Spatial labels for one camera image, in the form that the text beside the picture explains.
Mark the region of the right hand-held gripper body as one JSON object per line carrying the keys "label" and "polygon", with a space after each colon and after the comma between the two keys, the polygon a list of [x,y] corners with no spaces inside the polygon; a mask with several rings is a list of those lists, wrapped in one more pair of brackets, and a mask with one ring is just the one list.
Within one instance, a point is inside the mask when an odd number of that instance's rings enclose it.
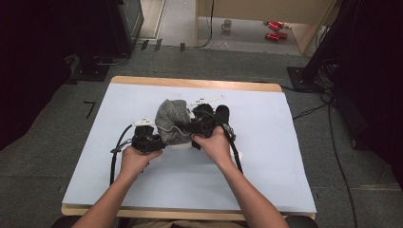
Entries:
{"label": "right hand-held gripper body", "polygon": [[189,112],[190,123],[185,125],[185,129],[193,134],[203,134],[209,138],[218,124],[226,122],[226,106],[221,104],[216,109],[209,104],[210,102],[223,99],[223,96],[217,98],[200,98],[193,102],[194,108]]}

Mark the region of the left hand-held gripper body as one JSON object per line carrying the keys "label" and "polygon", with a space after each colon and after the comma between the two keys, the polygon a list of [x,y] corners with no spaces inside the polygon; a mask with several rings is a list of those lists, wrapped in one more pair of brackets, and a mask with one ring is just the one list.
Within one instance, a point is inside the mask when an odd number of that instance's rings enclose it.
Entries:
{"label": "left hand-held gripper body", "polygon": [[131,145],[142,153],[158,151],[158,143],[162,142],[161,137],[154,133],[153,125],[154,123],[147,118],[141,118],[134,123],[135,130]]}

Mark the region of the grey knit hat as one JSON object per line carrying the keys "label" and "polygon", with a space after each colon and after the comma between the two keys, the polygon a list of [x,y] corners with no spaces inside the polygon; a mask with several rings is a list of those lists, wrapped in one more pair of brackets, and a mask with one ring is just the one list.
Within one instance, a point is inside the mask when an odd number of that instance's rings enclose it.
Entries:
{"label": "grey knit hat", "polygon": [[167,145],[190,143],[190,134],[180,130],[176,122],[190,122],[186,101],[166,99],[159,106],[155,117],[155,125],[163,142]]}

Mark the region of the person's left hand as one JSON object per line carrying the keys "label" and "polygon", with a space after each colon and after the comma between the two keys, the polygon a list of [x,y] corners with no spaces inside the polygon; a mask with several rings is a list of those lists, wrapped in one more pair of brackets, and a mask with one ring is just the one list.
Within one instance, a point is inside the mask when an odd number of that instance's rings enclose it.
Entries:
{"label": "person's left hand", "polygon": [[128,146],[122,154],[121,169],[118,179],[133,183],[138,176],[143,173],[150,162],[161,156],[162,153],[162,150],[158,150],[143,154],[133,146]]}

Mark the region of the person's right hand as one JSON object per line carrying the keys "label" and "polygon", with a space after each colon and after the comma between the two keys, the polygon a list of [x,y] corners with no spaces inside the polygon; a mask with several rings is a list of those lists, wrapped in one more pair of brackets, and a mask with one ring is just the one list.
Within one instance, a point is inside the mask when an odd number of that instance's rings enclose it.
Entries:
{"label": "person's right hand", "polygon": [[230,156],[229,142],[223,130],[217,126],[209,138],[203,135],[193,134],[192,139],[199,144],[207,157],[219,168],[234,165]]}

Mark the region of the black tape corner mark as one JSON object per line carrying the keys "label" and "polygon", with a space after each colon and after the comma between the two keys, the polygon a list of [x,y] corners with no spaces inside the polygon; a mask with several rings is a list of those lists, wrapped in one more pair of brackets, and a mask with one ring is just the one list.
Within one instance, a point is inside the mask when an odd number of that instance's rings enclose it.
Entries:
{"label": "black tape corner mark", "polygon": [[96,102],[93,102],[93,101],[84,101],[84,104],[85,104],[85,105],[90,105],[89,111],[88,111],[87,114],[86,114],[86,119],[89,119],[89,117],[91,116],[92,111],[93,111],[93,109],[94,109],[94,107],[95,107],[95,105],[96,105]]}

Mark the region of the black stand base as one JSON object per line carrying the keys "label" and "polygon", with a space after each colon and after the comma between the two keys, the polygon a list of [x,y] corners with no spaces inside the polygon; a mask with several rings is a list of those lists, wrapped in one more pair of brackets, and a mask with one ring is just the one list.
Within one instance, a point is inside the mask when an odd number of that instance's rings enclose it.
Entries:
{"label": "black stand base", "polygon": [[321,90],[321,87],[315,80],[315,76],[303,67],[288,66],[287,73],[294,90],[301,92],[318,92]]}
{"label": "black stand base", "polygon": [[69,80],[73,82],[103,82],[106,79],[108,70],[108,65],[101,65],[93,58],[81,58],[75,55]]}

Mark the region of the black cabinet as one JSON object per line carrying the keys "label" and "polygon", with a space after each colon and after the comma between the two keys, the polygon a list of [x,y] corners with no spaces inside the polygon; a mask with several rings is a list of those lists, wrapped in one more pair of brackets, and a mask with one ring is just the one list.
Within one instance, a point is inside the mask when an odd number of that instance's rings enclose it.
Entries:
{"label": "black cabinet", "polygon": [[130,54],[144,23],[141,1],[107,0],[107,3],[118,53]]}

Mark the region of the dark curtain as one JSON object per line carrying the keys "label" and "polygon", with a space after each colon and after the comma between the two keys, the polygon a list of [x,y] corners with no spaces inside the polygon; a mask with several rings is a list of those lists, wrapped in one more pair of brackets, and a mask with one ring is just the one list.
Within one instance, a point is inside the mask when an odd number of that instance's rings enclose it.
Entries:
{"label": "dark curtain", "polygon": [[387,162],[403,190],[403,0],[342,0],[303,75],[331,64],[353,140]]}
{"label": "dark curtain", "polygon": [[0,150],[25,135],[69,78],[70,55],[91,70],[93,0],[0,0]]}

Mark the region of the wooden desk frame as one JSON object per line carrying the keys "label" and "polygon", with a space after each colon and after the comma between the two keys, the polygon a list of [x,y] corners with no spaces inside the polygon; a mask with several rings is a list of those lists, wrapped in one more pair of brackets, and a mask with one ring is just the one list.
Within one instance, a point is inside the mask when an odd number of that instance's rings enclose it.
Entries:
{"label": "wooden desk frame", "polygon": [[280,21],[291,24],[301,53],[323,25],[331,25],[342,0],[196,0],[196,18]]}

